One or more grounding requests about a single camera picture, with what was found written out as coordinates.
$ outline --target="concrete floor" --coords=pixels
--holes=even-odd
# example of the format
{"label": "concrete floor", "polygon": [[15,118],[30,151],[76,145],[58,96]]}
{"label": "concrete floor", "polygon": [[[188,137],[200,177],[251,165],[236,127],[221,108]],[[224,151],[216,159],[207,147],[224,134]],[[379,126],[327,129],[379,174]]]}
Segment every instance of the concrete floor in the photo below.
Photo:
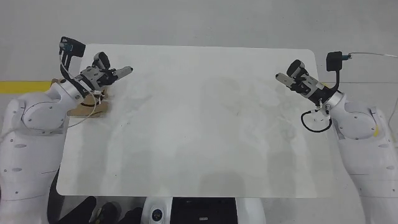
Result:
{"label": "concrete floor", "polygon": [[[84,43],[310,49],[322,81],[328,52],[398,54],[397,0],[0,0],[0,80],[59,77],[62,35]],[[358,56],[345,62],[341,90],[389,116],[398,97],[398,61]],[[7,102],[0,95],[0,124]],[[398,116],[392,126],[397,134]],[[358,195],[331,142],[336,194],[264,199],[268,223],[364,223]],[[67,197],[63,214],[82,197]],[[102,198],[124,212],[141,198]]]}

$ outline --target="white device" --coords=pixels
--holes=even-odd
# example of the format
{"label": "white device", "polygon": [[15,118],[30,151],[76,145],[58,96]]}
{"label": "white device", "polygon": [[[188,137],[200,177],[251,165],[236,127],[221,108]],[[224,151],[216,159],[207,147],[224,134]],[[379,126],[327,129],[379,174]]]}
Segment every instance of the white device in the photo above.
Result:
{"label": "white device", "polygon": [[48,223],[47,202],[62,160],[67,112],[93,91],[101,91],[132,72],[131,67],[109,69],[108,57],[100,52],[92,66],[72,77],[70,60],[82,57],[84,50],[84,44],[62,37],[59,55],[66,80],[54,83],[44,93],[27,93],[8,104],[0,136],[2,224]]}
{"label": "white device", "polygon": [[[212,215],[218,212],[220,215],[221,207],[216,209],[198,209],[197,211],[192,211],[192,207],[196,206],[209,206],[208,201],[218,201],[220,198],[173,198],[173,197],[147,197],[144,208],[142,210],[141,223],[143,224],[169,224],[169,223],[209,223],[206,221],[212,220],[211,218],[216,218]],[[230,198],[232,202],[235,202],[235,211],[228,212],[230,216],[229,223],[245,223],[245,224],[266,224],[266,216],[264,213],[264,208],[260,198]],[[188,207],[181,207],[181,202]],[[174,211],[174,208],[179,208],[181,211],[189,211],[188,213],[183,213],[183,215]]]}
{"label": "white device", "polygon": [[[398,223],[398,155],[386,117],[376,107],[347,101],[338,91],[338,72],[342,61],[350,57],[341,52],[328,54],[326,69],[337,75],[333,88],[312,78],[299,60],[290,65],[287,76],[278,73],[276,79],[318,106],[302,115],[309,131],[320,133],[334,124],[341,158],[361,197],[366,224]],[[303,117],[315,111],[326,116],[328,127],[312,130],[304,123]]]}

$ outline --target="white tabletop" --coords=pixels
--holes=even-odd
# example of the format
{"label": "white tabletop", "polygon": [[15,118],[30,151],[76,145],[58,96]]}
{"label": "white tabletop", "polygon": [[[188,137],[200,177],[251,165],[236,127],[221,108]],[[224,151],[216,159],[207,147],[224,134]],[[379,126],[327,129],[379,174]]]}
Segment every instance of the white tabletop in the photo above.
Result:
{"label": "white tabletop", "polygon": [[[62,195],[327,197],[329,145],[305,130],[314,109],[275,79],[310,50],[87,45],[132,74],[109,87],[111,108],[68,130]],[[70,124],[80,119],[71,119]]]}

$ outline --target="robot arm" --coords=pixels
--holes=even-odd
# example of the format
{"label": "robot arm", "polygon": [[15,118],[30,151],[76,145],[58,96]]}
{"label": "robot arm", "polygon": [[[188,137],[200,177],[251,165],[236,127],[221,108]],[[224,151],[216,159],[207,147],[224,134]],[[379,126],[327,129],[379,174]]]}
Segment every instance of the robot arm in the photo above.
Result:
{"label": "robot arm", "polygon": [[[328,58],[326,69],[338,74],[348,57],[333,52]],[[358,190],[366,223],[397,223],[398,155],[384,114],[376,107],[349,102],[337,90],[338,83],[333,88],[322,85],[299,60],[291,64],[287,75],[278,73],[276,79],[315,103],[333,122],[341,158]]]}
{"label": "robot arm", "polygon": [[61,72],[65,77],[44,93],[27,93],[12,100],[0,136],[0,223],[48,223],[51,183],[62,160],[67,112],[93,91],[130,74],[131,67],[110,69],[100,52],[93,64],[73,78],[70,59],[82,57],[85,45],[62,37]]}

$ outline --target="yellow tape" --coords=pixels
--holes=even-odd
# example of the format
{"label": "yellow tape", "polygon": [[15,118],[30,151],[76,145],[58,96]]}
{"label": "yellow tape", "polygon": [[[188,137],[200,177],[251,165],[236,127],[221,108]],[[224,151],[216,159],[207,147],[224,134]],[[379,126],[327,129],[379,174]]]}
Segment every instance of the yellow tape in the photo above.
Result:
{"label": "yellow tape", "polygon": [[0,82],[0,93],[30,93],[35,91],[47,91],[51,82]]}
{"label": "yellow tape", "polygon": [[376,130],[374,131],[373,136],[377,137],[377,135],[379,135],[379,126],[378,125],[376,125]]}

